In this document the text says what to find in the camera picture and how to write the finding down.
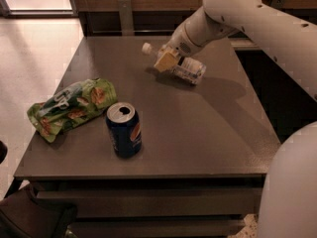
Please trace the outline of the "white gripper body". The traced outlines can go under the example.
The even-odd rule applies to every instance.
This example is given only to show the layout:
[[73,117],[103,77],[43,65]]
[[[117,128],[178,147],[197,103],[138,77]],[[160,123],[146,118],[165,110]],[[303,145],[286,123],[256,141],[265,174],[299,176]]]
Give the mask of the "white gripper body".
[[165,45],[183,57],[192,57],[202,50],[201,47],[196,46],[190,41],[183,25],[176,28]]

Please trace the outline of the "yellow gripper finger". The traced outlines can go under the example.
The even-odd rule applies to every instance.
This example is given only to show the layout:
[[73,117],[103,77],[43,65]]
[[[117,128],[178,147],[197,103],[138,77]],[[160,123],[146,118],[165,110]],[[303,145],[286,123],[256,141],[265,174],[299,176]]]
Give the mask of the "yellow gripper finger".
[[173,68],[179,61],[179,54],[174,50],[164,50],[158,52],[157,60],[154,64],[159,72]]

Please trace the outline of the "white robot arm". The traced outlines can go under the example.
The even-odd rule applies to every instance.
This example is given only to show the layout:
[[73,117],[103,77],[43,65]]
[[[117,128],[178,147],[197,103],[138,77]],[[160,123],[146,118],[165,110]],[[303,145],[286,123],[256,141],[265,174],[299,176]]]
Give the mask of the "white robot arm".
[[[317,26],[262,0],[202,0],[162,46],[155,68],[171,69],[212,41],[247,35],[311,98],[317,95]],[[264,181],[258,238],[317,238],[317,123],[278,149]]]

